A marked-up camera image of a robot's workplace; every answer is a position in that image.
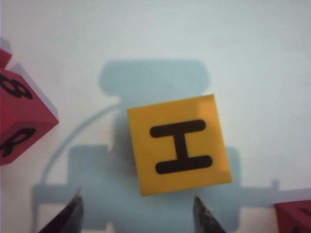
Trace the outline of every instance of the yellow block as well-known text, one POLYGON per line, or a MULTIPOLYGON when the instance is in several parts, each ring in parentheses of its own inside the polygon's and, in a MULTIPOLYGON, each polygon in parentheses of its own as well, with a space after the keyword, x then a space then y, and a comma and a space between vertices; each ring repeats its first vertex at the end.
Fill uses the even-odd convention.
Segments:
POLYGON ((231 182, 214 95, 128 109, 143 196, 231 182))

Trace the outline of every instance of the white surface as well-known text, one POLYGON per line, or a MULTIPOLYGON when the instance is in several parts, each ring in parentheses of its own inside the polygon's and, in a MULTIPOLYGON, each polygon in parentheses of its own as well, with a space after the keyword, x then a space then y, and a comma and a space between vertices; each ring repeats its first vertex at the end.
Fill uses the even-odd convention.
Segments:
POLYGON ((94 209, 85 233, 192 232, 195 194, 228 232, 276 232, 271 204, 311 196, 310 9, 307 0, 2 0, 8 67, 31 77, 60 119, 1 168, 2 232, 30 232, 34 206, 41 228, 78 185, 94 209), (208 93, 234 183, 141 198, 126 108, 208 93))

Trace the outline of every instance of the block face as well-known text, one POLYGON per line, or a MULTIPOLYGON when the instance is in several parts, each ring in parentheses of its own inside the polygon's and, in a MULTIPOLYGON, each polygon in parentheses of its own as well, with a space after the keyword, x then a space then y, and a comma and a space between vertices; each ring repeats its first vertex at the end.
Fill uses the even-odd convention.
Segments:
POLYGON ((213 95, 128 110, 143 196, 231 182, 213 95))
MULTIPOLYGON (((9 56, 5 54, 2 65, 9 56)), ((18 74, 0 70, 0 165, 14 161, 58 120, 18 74)))
POLYGON ((275 204, 279 233, 311 233, 311 200, 275 204))

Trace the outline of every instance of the table surface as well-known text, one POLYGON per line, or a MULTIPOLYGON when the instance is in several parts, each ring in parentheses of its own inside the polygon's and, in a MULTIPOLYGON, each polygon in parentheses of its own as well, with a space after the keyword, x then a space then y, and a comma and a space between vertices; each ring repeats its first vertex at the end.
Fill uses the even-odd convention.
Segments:
POLYGON ((1 167, 1 230, 43 227, 81 187, 84 233, 277 232, 310 198, 311 2, 2 0, 1 47, 60 123, 1 167), (141 197, 126 109, 214 93, 233 183, 141 197))

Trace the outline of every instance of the letter block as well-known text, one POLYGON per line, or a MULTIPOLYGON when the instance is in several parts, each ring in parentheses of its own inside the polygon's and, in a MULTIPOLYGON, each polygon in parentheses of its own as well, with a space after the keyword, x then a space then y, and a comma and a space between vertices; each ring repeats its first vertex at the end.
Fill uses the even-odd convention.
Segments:
POLYGON ((214 95, 128 109, 143 196, 231 182, 214 95))
POLYGON ((58 123, 23 77, 4 69, 10 58, 0 49, 0 165, 13 162, 58 123))
POLYGON ((311 233, 311 200, 275 204, 279 233, 311 233))

